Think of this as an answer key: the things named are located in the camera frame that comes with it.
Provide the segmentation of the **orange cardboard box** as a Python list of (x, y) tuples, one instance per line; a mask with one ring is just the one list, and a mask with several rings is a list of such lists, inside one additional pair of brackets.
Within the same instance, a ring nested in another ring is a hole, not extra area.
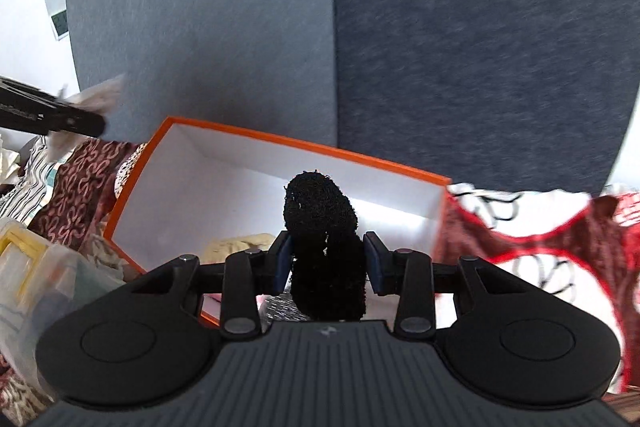
[(329, 176), (356, 211), (359, 233), (390, 249), (430, 253), (448, 179), (348, 150), (212, 122), (168, 117), (118, 196), (105, 238), (139, 272), (215, 239), (279, 234), (288, 181)]

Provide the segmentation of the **red patterned fleece blanket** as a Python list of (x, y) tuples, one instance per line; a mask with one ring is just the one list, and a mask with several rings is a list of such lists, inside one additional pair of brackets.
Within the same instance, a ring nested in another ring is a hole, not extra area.
[[(93, 252), (103, 237), (102, 262), (132, 265), (104, 236), (108, 219), (145, 145), (89, 140), (65, 156), (52, 197), (29, 223), (50, 241)], [(433, 250), (450, 262), (454, 241), (522, 279), (596, 314), (623, 346), (623, 372), (614, 390), (639, 384), (639, 194), (616, 188), (602, 197), (563, 190), (500, 192), (471, 184), (446, 187)]]

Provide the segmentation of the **striped bed sheet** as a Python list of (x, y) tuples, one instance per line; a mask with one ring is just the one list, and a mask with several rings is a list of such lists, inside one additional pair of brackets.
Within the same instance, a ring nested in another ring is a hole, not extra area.
[(29, 225), (35, 215), (50, 202), (58, 168), (64, 161), (65, 158), (58, 162), (49, 160), (46, 139), (40, 136), (29, 151), (24, 176), (12, 190), (1, 197), (1, 217)]

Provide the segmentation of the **dark blue fabric panel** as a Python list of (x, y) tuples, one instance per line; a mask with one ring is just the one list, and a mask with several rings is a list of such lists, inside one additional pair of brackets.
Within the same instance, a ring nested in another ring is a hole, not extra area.
[(334, 3), (341, 147), (493, 190), (602, 190), (639, 88), (639, 0)]

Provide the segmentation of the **white textured cloth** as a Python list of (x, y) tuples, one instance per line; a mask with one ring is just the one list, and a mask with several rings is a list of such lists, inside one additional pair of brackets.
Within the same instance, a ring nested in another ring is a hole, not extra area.
[[(102, 81), (91, 88), (66, 98), (66, 102), (86, 112), (98, 114), (105, 118), (113, 112), (118, 99), (124, 90), (126, 76), (124, 74)], [(59, 161), (75, 147), (89, 139), (88, 135), (79, 132), (51, 131), (47, 135), (46, 150), (48, 161)]]

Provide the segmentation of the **grey fabric panel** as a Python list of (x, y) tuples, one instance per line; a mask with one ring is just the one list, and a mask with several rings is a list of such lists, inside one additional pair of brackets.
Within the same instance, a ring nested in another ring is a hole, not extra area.
[(337, 141), (333, 0), (66, 0), (79, 83), (124, 92), (107, 138), (168, 116)]

